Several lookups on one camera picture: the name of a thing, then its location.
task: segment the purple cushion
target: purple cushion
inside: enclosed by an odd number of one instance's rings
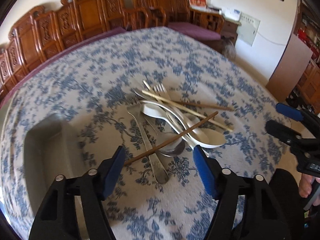
[[[183,33],[198,41],[215,41],[221,39],[219,33],[207,30],[191,23],[171,22],[168,24],[168,28]]]

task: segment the utensil pile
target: utensil pile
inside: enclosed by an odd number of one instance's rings
[[[185,142],[192,149],[196,145],[200,145],[203,148],[217,148],[225,144],[226,140],[223,134],[212,129],[199,128],[200,125],[204,124],[207,121],[227,131],[233,131],[231,128],[214,120],[214,117],[218,114],[217,111],[207,117],[183,105],[216,108],[222,109],[224,111],[233,111],[233,109],[231,109],[230,107],[223,107],[218,105],[201,105],[188,102],[172,101],[169,93],[162,84],[156,85],[152,89],[146,81],[143,82],[149,91],[135,90],[134,92],[136,95],[129,95],[127,97],[127,110],[128,113],[134,117],[137,126],[140,129],[142,140],[147,151],[128,160],[124,163],[124,165],[129,165],[137,160],[148,156],[156,181],[159,184],[164,184],[169,180],[169,176],[157,156],[161,154],[159,149],[167,146],[168,144],[176,141],[179,138],[185,140]],[[151,143],[149,142],[148,136],[143,128],[144,117],[141,113],[149,117],[166,121],[178,134],[164,141],[160,145],[152,147]]]

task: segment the blue floral tablecloth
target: blue floral tablecloth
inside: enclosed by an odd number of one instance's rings
[[[78,131],[87,168],[110,158],[119,145],[127,158],[145,151],[125,96],[142,80],[163,83],[175,100],[218,103],[234,112],[216,117],[234,127],[227,143],[210,152],[238,175],[271,179],[285,146],[266,134],[265,122],[290,121],[275,111],[274,98],[239,67],[209,47],[168,28],[143,29],[83,46],[51,63],[15,94],[1,138],[1,186],[13,228],[27,239],[34,214],[24,179],[23,143],[28,130],[59,111]],[[197,109],[211,113],[212,109]],[[158,134],[170,131],[156,120]],[[150,140],[154,131],[146,126]],[[170,180],[159,185],[148,159],[123,168],[104,207],[117,239],[203,239],[216,202],[205,193],[186,146],[182,155],[161,157]],[[241,219],[239,197],[235,223]]]

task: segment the brown chopstick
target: brown chopstick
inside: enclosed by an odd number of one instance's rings
[[[183,131],[182,133],[179,133],[176,136],[170,138],[169,140],[166,140],[165,142],[161,143],[160,145],[158,145],[158,146],[156,146],[156,147],[154,147],[154,148],[152,148],[152,149],[150,149],[150,150],[148,150],[148,151],[146,151],[146,152],[144,152],[144,153],[142,153],[142,154],[140,154],[140,155],[138,155],[136,157],[133,157],[132,159],[126,161],[124,163],[124,166],[125,165],[129,165],[129,164],[131,164],[131,163],[133,163],[133,162],[135,162],[137,160],[140,160],[140,159],[142,159],[142,158],[144,158],[144,157],[146,157],[148,155],[153,154],[155,151],[161,149],[162,147],[168,145],[169,143],[172,143],[173,141],[175,141],[175,140],[179,139],[180,137],[186,135],[187,133],[191,132],[193,129],[195,129],[195,128],[199,127],[200,125],[204,124],[209,119],[214,117],[216,114],[217,114],[217,112],[214,112],[214,113],[210,114],[207,118],[201,120],[200,122],[198,122],[195,125],[191,126],[190,128],[188,128],[187,130]]]
[[[234,111],[234,109],[231,107],[219,106],[216,104],[207,105],[207,104],[197,104],[197,103],[182,102],[182,101],[174,101],[174,102],[178,103],[180,105],[198,106],[198,107],[204,107],[204,108],[213,108],[213,109],[221,109],[221,110],[226,110],[226,111]]]

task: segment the wooden door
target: wooden door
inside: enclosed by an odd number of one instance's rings
[[[285,101],[296,86],[311,56],[311,49],[292,34],[276,70],[266,85],[266,88],[279,102]]]

